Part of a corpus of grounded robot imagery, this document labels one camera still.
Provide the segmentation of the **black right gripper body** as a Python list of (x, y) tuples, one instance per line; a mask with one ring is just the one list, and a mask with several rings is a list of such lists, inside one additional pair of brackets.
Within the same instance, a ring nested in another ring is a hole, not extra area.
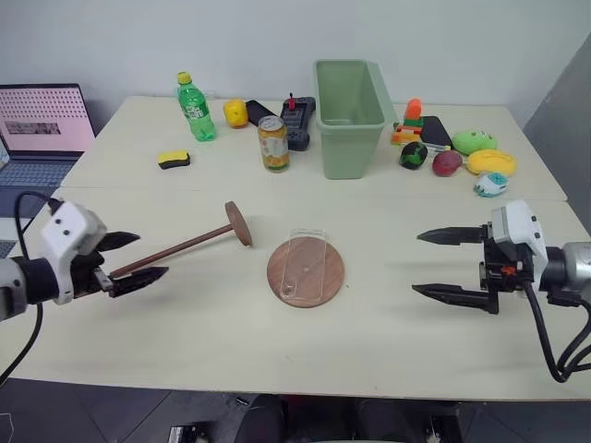
[(493, 237), (492, 223), (483, 228), (484, 260), (479, 263), (480, 288), (489, 293), (512, 293), (527, 281), (527, 245), (511, 241), (499, 245)]

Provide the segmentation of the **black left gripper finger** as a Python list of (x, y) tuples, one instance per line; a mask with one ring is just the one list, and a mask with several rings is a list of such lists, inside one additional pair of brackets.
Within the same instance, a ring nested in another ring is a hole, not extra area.
[(140, 236), (135, 233), (128, 232), (112, 232), (107, 233), (104, 238), (98, 243), (97, 251), (106, 252), (115, 249), (119, 249), (126, 245), (129, 245), (135, 241), (138, 241)]
[(109, 296), (119, 297), (143, 289), (158, 281), (168, 270), (168, 267), (149, 267), (134, 271), (126, 277), (115, 278)]

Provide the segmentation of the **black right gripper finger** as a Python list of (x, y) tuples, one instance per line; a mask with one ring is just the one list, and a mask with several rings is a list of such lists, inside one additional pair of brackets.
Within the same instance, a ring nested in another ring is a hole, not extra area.
[(425, 231), (416, 236), (417, 240), (435, 245), (481, 244), (486, 238), (486, 226), (446, 227)]
[(499, 299), (496, 292), (469, 291), (459, 285), (443, 283), (413, 284), (412, 289), (446, 305), (476, 308), (491, 315), (499, 313)]

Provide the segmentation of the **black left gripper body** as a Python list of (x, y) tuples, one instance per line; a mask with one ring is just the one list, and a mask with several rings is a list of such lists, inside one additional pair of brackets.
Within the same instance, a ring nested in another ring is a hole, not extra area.
[(99, 292), (114, 297), (115, 284), (101, 269), (103, 263), (103, 256), (96, 251), (74, 257), (70, 264), (74, 299)]

